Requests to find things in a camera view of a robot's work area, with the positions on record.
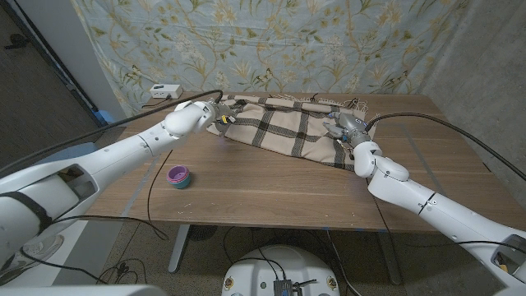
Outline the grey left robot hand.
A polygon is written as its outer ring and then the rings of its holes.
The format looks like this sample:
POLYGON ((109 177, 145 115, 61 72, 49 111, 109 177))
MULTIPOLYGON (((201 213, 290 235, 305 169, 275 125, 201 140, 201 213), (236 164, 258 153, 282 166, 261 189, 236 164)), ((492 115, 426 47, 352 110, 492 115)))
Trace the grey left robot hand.
POLYGON ((215 111, 215 128, 220 135, 224 135, 228 128, 236 121, 234 111, 222 102, 213 103, 212 105, 215 111))

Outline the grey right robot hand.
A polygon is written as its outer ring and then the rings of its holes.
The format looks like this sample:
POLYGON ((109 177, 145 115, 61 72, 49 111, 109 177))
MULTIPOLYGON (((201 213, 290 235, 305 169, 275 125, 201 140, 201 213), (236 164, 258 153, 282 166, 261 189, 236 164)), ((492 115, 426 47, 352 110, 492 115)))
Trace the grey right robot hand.
POLYGON ((353 114, 333 112, 330 113, 330 118, 334 119, 335 124, 323 122, 323 127, 345 146, 355 148, 363 142, 371 141, 366 131, 367 125, 353 114))

